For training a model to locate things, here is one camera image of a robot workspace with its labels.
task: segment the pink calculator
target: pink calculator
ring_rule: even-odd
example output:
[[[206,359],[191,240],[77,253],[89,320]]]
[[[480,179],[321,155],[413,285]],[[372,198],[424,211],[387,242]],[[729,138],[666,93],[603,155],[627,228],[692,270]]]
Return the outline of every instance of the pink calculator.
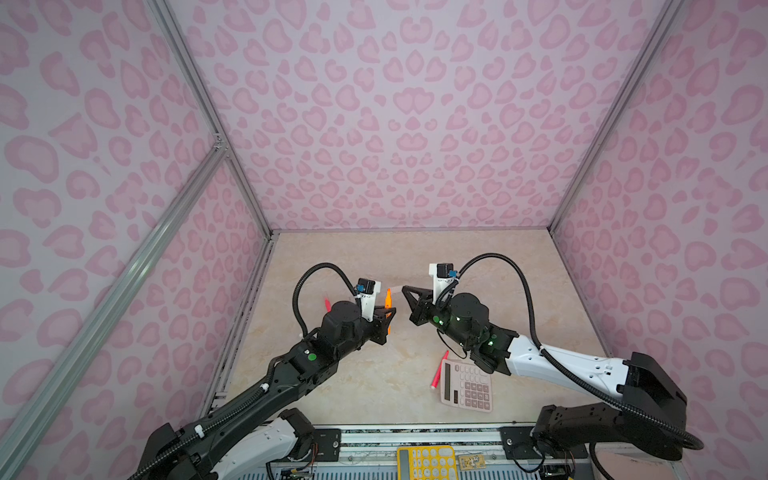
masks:
[[[444,359],[441,364],[440,402],[460,409],[493,410],[491,376],[473,363]]]

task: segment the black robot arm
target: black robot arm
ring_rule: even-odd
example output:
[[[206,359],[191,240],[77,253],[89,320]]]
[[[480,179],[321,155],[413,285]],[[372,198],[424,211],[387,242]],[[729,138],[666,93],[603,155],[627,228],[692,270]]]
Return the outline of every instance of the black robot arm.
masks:
[[[359,280],[355,288],[358,302],[361,296],[363,304],[375,299],[372,286],[371,280]],[[270,360],[267,374],[248,390],[177,432],[168,423],[153,432],[139,468],[129,480],[216,478],[211,469],[232,447],[271,415],[325,382],[336,373],[342,358],[369,340],[384,345],[395,313],[394,308],[375,306],[367,319],[361,316],[359,304],[336,302],[323,317],[321,326],[288,352]],[[293,423],[292,426],[298,432],[302,430]],[[306,444],[297,442],[296,448]]]

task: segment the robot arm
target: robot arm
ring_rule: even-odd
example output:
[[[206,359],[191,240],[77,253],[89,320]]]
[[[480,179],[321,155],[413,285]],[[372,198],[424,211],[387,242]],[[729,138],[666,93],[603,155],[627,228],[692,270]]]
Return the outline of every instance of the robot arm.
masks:
[[[491,323],[488,307],[478,297],[471,293],[453,296],[468,266],[489,257],[505,260],[518,271],[532,318],[525,277],[514,262],[497,253],[470,260],[461,272],[456,272],[452,263],[432,264],[431,290],[404,286],[402,292],[411,308],[411,322],[417,326],[431,323],[440,334],[458,343],[483,371],[543,379],[604,400],[573,408],[542,408],[531,431],[540,451],[567,450],[593,442],[629,442],[659,458],[680,460],[683,448],[703,447],[700,440],[685,432],[686,396],[652,357],[635,352],[631,359],[602,358],[537,346],[533,339]]]
[[[359,304],[333,304],[320,327],[287,353],[272,359],[266,376],[216,412],[177,432],[168,423],[155,430],[147,440],[138,470],[129,480],[218,478],[216,472],[211,473],[214,467],[222,474],[230,467],[217,463],[227,453],[233,457],[238,449],[251,448],[243,445],[254,445],[251,456],[261,452],[257,456],[259,462],[285,456],[302,458],[309,449],[313,427],[297,410],[283,412],[269,426],[254,429],[325,382],[336,373],[342,358],[359,350],[368,340],[379,345],[386,343],[396,309],[372,304],[378,284],[359,279],[354,292]],[[249,441],[236,447],[246,436]]]

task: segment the circuit board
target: circuit board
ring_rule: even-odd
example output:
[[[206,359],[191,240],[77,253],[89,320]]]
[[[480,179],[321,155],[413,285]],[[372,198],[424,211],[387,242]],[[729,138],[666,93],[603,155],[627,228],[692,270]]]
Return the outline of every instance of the circuit board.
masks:
[[[456,459],[458,459],[458,467],[462,471],[485,468],[485,456],[482,453],[460,455]]]

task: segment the black cable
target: black cable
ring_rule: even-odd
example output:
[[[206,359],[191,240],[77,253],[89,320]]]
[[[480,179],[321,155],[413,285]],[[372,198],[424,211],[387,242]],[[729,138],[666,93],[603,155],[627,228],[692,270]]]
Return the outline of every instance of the black cable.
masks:
[[[276,366],[277,362],[279,362],[282,358],[283,358],[283,356],[281,355],[281,356],[276,356],[275,358],[270,360],[270,365],[266,369],[266,376],[264,376],[259,381],[259,385],[262,385],[264,383],[269,385],[269,384],[272,383],[272,378],[274,377],[274,374],[275,374],[275,366]],[[249,408],[256,401],[258,401],[262,396],[264,396],[264,393],[266,393],[264,391],[264,389],[261,389],[261,388],[257,389],[256,392],[250,398],[248,398],[245,402],[243,402],[243,404],[240,405],[238,408],[236,408],[232,412],[229,412],[228,414],[226,414],[222,418],[217,419],[214,423],[210,423],[208,426],[203,427],[203,434],[210,433],[212,430],[217,429],[221,425],[224,425],[225,423],[229,422],[234,417],[238,416],[245,409]],[[154,460],[152,460],[151,462],[147,463],[145,466],[143,466],[141,468],[138,468],[136,470],[136,472],[133,475],[131,475],[131,477],[128,478],[128,480],[139,480],[140,478],[143,478],[146,474],[148,474],[152,470],[155,470],[156,467],[161,465],[163,462],[165,462],[169,458],[171,458],[174,455],[176,455],[181,449],[183,449],[183,448],[185,448],[185,447],[187,447],[189,445],[192,445],[193,443],[195,443],[195,442],[197,442],[199,440],[200,440],[200,437],[197,436],[197,435],[190,435],[190,436],[188,436],[182,442],[179,442],[179,443],[175,444],[174,446],[170,447],[168,450],[166,450],[166,451],[162,452],[161,454],[159,454],[158,456],[156,456],[154,458]]]
[[[456,353],[456,351],[455,351],[455,350],[454,350],[454,349],[453,349],[453,348],[452,348],[452,347],[451,347],[451,346],[450,346],[450,345],[449,345],[449,344],[448,344],[448,343],[445,341],[445,339],[444,339],[444,338],[442,338],[442,334],[440,333],[440,330],[435,330],[435,331],[437,332],[437,336],[439,336],[439,337],[440,337],[440,340],[442,340],[443,344],[445,344],[445,346],[447,346],[447,347],[448,347],[448,348],[449,348],[449,349],[450,349],[450,350],[453,352],[453,354],[454,354],[454,355],[456,355],[458,358],[460,358],[460,359],[462,359],[462,360],[463,360],[463,359],[465,359],[465,358],[467,358],[467,355],[468,355],[468,353],[467,353],[467,352],[464,352],[464,356],[461,356],[461,355],[459,355],[459,354],[458,354],[458,353]]]
[[[322,270],[323,268],[330,268],[334,272],[338,273],[339,276],[341,277],[341,280],[344,280],[344,284],[346,285],[346,288],[351,292],[352,296],[357,295],[357,292],[355,291],[355,287],[346,277],[344,272],[333,263],[323,262],[310,267],[310,269],[304,272],[301,278],[299,278],[299,282],[296,283],[296,288],[293,290],[293,298],[291,299],[291,304],[293,305],[293,316],[296,317],[296,321],[299,323],[299,326],[301,327],[302,337],[306,337],[308,335],[308,330],[306,329],[306,323],[304,322],[304,318],[302,318],[301,313],[299,312],[299,292],[301,292],[301,287],[304,286],[304,283],[307,281],[307,279],[309,279],[310,276],[313,273],[315,273],[317,270]],[[355,298],[355,303],[357,303],[357,306],[360,306],[360,299]]]
[[[523,285],[523,292],[525,293],[525,301],[528,304],[528,325],[529,325],[529,329],[531,330],[531,341],[539,350],[539,353],[544,358],[546,358],[547,361],[550,362],[550,364],[552,364],[553,367],[555,367],[560,373],[562,373],[567,378],[569,378],[573,383],[580,386],[582,389],[586,390],[592,395],[598,397],[600,400],[607,403],[608,405],[615,408],[616,410],[621,410],[622,412],[626,412],[630,415],[634,415],[639,419],[643,419],[644,421],[650,423],[651,425],[661,430],[664,430],[665,432],[671,433],[675,437],[674,440],[677,441],[677,443],[683,448],[691,449],[691,450],[701,450],[704,448],[704,443],[700,439],[698,439],[698,437],[696,437],[695,435],[692,435],[689,432],[686,432],[685,430],[670,424],[669,422],[666,422],[661,419],[657,419],[656,417],[647,414],[643,410],[635,406],[629,405],[627,403],[624,403],[621,400],[616,399],[605,392],[602,392],[600,389],[593,387],[591,384],[580,379],[571,370],[569,370],[564,365],[562,365],[559,361],[557,361],[557,359],[554,358],[546,349],[541,348],[541,342],[538,341],[538,336],[536,335],[536,320],[535,320],[535,315],[533,311],[533,299],[531,298],[531,289],[528,287],[528,281],[525,279],[525,275],[523,274],[523,271],[520,270],[520,267],[518,266],[518,264],[513,262],[512,259],[510,259],[506,255],[501,255],[500,253],[483,253],[482,255],[478,255],[475,258],[471,259],[470,261],[467,262],[466,265],[462,267],[462,269],[458,273],[459,278],[461,278],[461,276],[464,274],[464,272],[467,271],[469,267],[471,267],[472,265],[474,265],[475,263],[477,263],[478,261],[484,258],[498,258],[500,260],[504,260],[506,263],[509,263],[509,265],[512,268],[515,269],[515,272],[518,273],[518,276],[520,277],[520,281]]]
[[[265,463],[264,467],[266,468],[266,476],[269,477],[270,480],[275,480],[275,475],[272,473],[272,460]]]
[[[611,475],[605,471],[603,465],[600,464],[600,461],[598,460],[598,454],[594,450],[594,442],[589,444],[589,456],[592,458],[592,463],[594,466],[598,468],[598,472],[600,472],[601,475],[605,477],[605,480],[615,480],[615,478],[611,477]]]
[[[511,445],[510,448],[511,448],[511,452],[512,452],[512,454],[511,454],[512,461],[515,463],[515,465],[518,466],[519,469],[521,469],[525,473],[536,473],[536,472],[538,472],[539,469],[541,469],[541,466],[544,464],[544,454],[543,453],[541,454],[541,461],[538,463],[538,465],[536,465],[536,468],[534,468],[532,470],[528,470],[526,468],[523,468],[522,465],[520,465],[518,463],[518,460],[515,458],[515,447],[519,447],[521,445],[525,446],[526,444],[525,443],[513,443]]]

